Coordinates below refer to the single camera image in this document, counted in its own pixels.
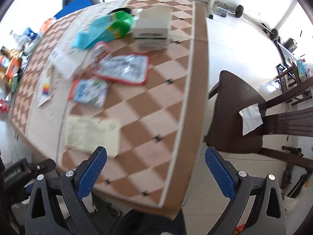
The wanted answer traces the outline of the white green cardboard box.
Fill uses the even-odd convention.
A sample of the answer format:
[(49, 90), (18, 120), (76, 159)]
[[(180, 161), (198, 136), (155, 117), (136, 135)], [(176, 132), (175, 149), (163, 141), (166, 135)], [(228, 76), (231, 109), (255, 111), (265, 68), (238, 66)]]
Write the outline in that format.
[(139, 12), (132, 36), (140, 51), (161, 51), (168, 48), (171, 13), (172, 9), (168, 6), (155, 6)]

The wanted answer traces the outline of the cream paper sheet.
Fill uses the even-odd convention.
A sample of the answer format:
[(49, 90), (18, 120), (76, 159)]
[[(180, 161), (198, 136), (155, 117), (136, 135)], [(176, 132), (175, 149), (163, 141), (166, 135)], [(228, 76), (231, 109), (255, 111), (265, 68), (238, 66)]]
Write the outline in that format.
[(101, 146), (110, 158), (119, 151), (121, 124), (111, 118), (71, 115), (65, 126), (64, 146), (88, 154)]

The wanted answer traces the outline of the black fuzzy trouser leg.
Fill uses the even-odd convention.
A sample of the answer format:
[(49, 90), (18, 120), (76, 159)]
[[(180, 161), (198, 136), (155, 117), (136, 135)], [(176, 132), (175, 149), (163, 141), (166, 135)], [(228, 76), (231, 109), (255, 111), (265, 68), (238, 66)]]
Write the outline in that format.
[(112, 234), (148, 235), (148, 234), (187, 234), (183, 211), (170, 220), (163, 216), (146, 214), (136, 210), (129, 211), (115, 226)]

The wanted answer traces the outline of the red drink can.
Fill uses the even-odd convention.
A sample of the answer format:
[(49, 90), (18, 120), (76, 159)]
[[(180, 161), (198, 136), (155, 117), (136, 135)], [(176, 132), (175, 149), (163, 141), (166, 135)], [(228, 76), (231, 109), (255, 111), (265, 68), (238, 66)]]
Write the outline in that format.
[(8, 113), (10, 110), (10, 103), (5, 99), (0, 99), (0, 113)]

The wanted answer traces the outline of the white paper with colour squares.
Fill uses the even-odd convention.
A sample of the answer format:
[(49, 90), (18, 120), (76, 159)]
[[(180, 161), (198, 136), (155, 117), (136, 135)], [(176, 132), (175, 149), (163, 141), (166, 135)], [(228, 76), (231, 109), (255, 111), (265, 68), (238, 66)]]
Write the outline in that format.
[(38, 107), (49, 101), (52, 96), (54, 67), (49, 66), (43, 71), (39, 87)]

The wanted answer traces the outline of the dark wooden chair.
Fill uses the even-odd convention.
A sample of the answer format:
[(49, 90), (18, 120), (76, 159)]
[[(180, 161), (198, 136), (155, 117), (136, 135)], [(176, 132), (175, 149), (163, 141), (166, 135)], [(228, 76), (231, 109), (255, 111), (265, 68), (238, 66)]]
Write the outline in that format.
[(209, 92), (215, 97), (209, 131), (204, 138), (208, 147), (234, 154), (259, 154), (312, 169), (312, 159), (263, 147), (265, 135), (312, 137), (312, 108), (266, 115), (266, 111), (289, 100), (312, 85), (312, 79), (266, 101), (247, 82), (227, 70)]

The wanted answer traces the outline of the white tissue on chair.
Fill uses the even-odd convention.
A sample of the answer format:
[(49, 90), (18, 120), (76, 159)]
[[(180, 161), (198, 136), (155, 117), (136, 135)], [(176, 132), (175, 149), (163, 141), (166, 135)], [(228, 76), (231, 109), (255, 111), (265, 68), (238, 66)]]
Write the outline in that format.
[(254, 131), (263, 124), (262, 116), (257, 103), (240, 110), (239, 114), (242, 117), (243, 136)]

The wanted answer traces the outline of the blue white snack packet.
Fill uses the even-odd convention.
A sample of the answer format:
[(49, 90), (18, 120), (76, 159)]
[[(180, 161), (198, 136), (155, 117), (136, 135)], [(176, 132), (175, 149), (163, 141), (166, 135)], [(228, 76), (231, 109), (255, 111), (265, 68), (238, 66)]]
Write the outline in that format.
[(70, 101), (93, 105), (102, 108), (106, 100), (108, 83), (99, 79), (78, 79), (72, 84), (69, 97)]

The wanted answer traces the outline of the orange snack package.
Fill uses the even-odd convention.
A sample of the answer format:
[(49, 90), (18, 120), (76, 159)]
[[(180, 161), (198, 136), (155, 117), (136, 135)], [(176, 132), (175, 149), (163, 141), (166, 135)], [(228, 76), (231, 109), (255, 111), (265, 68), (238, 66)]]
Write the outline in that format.
[(8, 79), (11, 79), (21, 68), (22, 59), (21, 58), (12, 58), (10, 65), (8, 66), (5, 76)]

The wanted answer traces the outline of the checkered dining table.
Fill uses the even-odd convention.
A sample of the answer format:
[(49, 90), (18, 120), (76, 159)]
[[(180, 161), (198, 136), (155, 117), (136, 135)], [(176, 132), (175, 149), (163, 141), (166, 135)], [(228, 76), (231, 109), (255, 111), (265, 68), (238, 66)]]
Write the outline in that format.
[[(103, 107), (97, 108), (70, 102), (71, 81), (54, 72), (51, 99), (39, 105), (39, 82), (63, 36), (114, 7), (137, 10), (158, 5), (172, 9), (174, 41), (166, 51), (147, 53), (150, 64), (144, 84), (112, 84)], [(44, 34), (21, 78), (11, 122), (32, 149), (68, 170), (88, 154), (65, 146), (66, 119), (81, 115), (118, 120), (118, 154), (108, 159), (95, 188), (136, 210), (174, 219), (203, 137), (208, 61), (201, 3), (119, 0), (93, 5), (57, 20)]]

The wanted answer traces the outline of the red rimmed foil snack bag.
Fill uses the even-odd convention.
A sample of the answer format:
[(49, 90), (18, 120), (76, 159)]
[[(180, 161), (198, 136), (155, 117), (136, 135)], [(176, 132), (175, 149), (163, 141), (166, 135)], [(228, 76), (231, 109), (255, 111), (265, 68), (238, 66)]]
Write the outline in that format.
[(108, 55), (99, 61), (96, 76), (130, 85), (141, 85), (146, 82), (149, 56), (133, 53), (130, 55)]

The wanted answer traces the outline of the blue green plastic bag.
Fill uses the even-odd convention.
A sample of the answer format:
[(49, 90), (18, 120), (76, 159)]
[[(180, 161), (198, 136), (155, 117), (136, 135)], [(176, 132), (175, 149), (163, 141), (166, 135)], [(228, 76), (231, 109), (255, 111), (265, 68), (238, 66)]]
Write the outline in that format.
[(111, 42), (120, 39), (131, 29), (133, 16), (125, 11), (118, 11), (94, 20), (87, 31), (77, 33), (72, 47), (79, 50), (91, 49), (96, 43)]

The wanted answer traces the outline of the black barbell weights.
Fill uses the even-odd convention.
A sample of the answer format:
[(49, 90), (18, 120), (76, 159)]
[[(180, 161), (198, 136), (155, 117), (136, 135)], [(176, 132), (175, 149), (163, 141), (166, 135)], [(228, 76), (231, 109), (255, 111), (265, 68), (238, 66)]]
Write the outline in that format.
[(257, 23), (259, 26), (261, 26), (263, 31), (269, 35), (271, 41), (273, 42), (279, 41), (279, 32), (276, 28), (270, 29), (264, 23), (260, 23), (259, 21), (248, 16), (247, 14), (244, 14), (244, 7), (242, 5), (238, 5), (235, 9), (235, 17), (241, 18), (243, 15), (251, 19), (253, 22)]

